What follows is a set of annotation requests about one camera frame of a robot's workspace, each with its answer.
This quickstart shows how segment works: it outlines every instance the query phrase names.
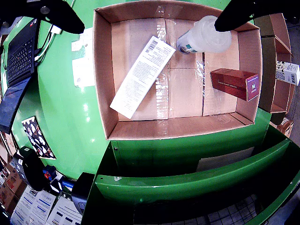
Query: white paper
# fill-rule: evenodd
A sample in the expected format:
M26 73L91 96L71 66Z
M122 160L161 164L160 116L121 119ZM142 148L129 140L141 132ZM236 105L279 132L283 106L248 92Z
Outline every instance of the white paper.
M6 92L6 90L8 89L8 82L6 79L6 71L3 74L3 94Z
M48 225L79 225L82 215L77 211L74 203L60 197L48 220Z
M110 107L131 119L175 51L152 36L126 75Z
M46 224L55 198L48 192L37 192L26 187L13 212L11 223L13 225Z
M83 51L82 57L72 60L73 79L76 87L95 86L93 65L93 28L85 29L79 40L72 42L72 51Z

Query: white plastic bottle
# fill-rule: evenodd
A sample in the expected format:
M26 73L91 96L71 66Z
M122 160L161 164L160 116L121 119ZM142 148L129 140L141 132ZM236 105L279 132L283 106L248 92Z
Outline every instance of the white plastic bottle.
M231 32L215 29L217 17L207 15L194 23L194 27L178 38L176 47L182 53L221 53L231 44Z

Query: barcode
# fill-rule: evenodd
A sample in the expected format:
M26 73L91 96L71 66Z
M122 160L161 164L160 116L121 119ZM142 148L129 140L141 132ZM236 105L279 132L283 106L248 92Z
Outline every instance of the barcode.
M152 50L155 48L155 46L156 46L157 44L158 44L158 42L155 41L155 40L153 40L152 43L149 45L148 49L149 49L150 51L152 51Z
M279 71L276 71L275 77L279 80L285 81L285 74Z

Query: green table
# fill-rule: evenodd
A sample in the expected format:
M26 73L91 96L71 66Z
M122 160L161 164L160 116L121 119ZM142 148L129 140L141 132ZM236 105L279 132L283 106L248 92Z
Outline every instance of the green table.
M73 9L87 29L92 27L94 8L120 2L126 1L76 0ZM224 9L229 0L192 0L191 2ZM31 18L24 17L12 30L4 43L6 52L8 43L30 20ZM39 47L43 44L49 27L49 23L41 23ZM77 179L82 172L96 173L109 143L104 137L95 87L81 89L74 86L71 43L77 39L78 35L64 31L61 35L55 37L44 61L38 66L38 79L27 90L12 128L19 147L32 148L21 121L35 115L49 146L57 158L56 160L43 160L43 162L56 166L60 172L73 179ZM2 55L1 77L3 77L3 73ZM253 145L255 141L262 139L269 121L270 114L258 110L255 125L223 133L221 136L224 137L228 134L232 137L232 140L240 140L241 143L244 135L253 134L257 139L247 143L247 145ZM175 143L182 146L188 141L192 141L193 143L202 142L202 144L212 145L216 137L218 137L218 134L182 138L177 139ZM151 145L167 146L170 142L169 140L152 141ZM125 149L126 146L131 147L133 143L118 142L115 144L123 146Z

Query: laptop keyboard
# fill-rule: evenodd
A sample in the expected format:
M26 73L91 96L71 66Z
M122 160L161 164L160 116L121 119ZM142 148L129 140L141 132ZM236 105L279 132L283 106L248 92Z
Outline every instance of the laptop keyboard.
M7 60L7 81L22 77L24 72L32 66L32 42L33 38L19 47Z

